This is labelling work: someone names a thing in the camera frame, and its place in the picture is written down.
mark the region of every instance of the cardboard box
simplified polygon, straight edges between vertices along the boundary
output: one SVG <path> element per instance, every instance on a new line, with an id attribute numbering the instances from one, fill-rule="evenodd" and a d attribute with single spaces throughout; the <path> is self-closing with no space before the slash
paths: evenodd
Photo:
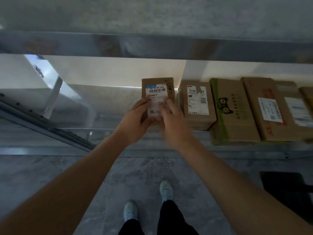
<path id="1" fill-rule="evenodd" d="M 259 142 L 243 84 L 239 80 L 210 80 L 217 122 L 209 129 L 214 145 Z"/>
<path id="2" fill-rule="evenodd" d="M 150 95 L 151 106 L 142 115 L 142 121 L 150 116 L 161 116 L 159 102 L 164 102 L 164 97 L 172 99 L 175 102 L 174 79 L 172 77 L 163 78 L 145 78 L 142 82 L 142 97 Z"/>
<path id="3" fill-rule="evenodd" d="M 270 78 L 243 77 L 242 82 L 258 127 L 261 140 L 297 141 L 297 127 L 286 101 Z"/>
<path id="4" fill-rule="evenodd" d="M 208 130 L 216 121 L 209 82 L 181 81 L 176 102 L 192 130 Z"/>
<path id="5" fill-rule="evenodd" d="M 313 87 L 300 87 L 299 90 L 308 104 L 308 107 L 313 112 Z"/>
<path id="6" fill-rule="evenodd" d="M 293 81 L 275 81 L 280 95 L 285 99 L 294 123 L 302 139 L 313 138 L 312 112 L 302 98 L 300 91 Z"/>

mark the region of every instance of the person's left arm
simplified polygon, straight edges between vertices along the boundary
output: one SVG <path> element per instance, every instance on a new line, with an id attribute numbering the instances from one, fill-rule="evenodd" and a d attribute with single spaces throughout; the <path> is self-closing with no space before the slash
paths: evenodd
<path id="1" fill-rule="evenodd" d="M 92 152 L 23 202 L 0 222 L 0 234 L 73 234 L 119 154 L 154 121 L 140 123 L 150 102 L 139 100 Z"/>

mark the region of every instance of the black pants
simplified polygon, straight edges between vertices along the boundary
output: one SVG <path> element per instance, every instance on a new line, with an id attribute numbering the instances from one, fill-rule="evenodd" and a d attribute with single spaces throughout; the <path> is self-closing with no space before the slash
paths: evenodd
<path id="1" fill-rule="evenodd" d="M 144 235 L 138 220 L 127 220 L 119 231 L 119 235 L 129 234 Z M 192 226 L 185 222 L 185 219 L 179 211 L 177 205 L 173 201 L 167 200 L 161 207 L 159 223 L 157 225 L 157 234 L 196 235 L 198 233 Z"/>

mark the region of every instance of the leg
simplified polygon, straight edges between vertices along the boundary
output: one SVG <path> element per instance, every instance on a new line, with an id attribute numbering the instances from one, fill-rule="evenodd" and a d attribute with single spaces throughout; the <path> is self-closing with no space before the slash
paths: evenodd
<path id="1" fill-rule="evenodd" d="M 138 209 L 133 201 L 128 201 L 124 208 L 125 223 L 119 231 L 119 235 L 134 234 L 145 235 L 141 229 L 140 223 L 137 220 Z"/>
<path id="2" fill-rule="evenodd" d="M 162 207 L 157 227 L 157 234 L 190 234 L 196 235 L 197 231 L 185 222 L 184 216 L 173 201 L 173 189 L 167 181 L 162 181 L 160 186 Z"/>

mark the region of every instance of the person's right arm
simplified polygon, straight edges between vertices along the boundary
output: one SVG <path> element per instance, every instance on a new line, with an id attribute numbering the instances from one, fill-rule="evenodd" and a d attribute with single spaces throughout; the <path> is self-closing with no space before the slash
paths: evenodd
<path id="1" fill-rule="evenodd" d="M 238 235 L 313 234 L 313 228 L 264 189 L 207 150 L 192 134 L 179 107 L 165 100 L 158 117 L 167 143 L 196 171 Z"/>

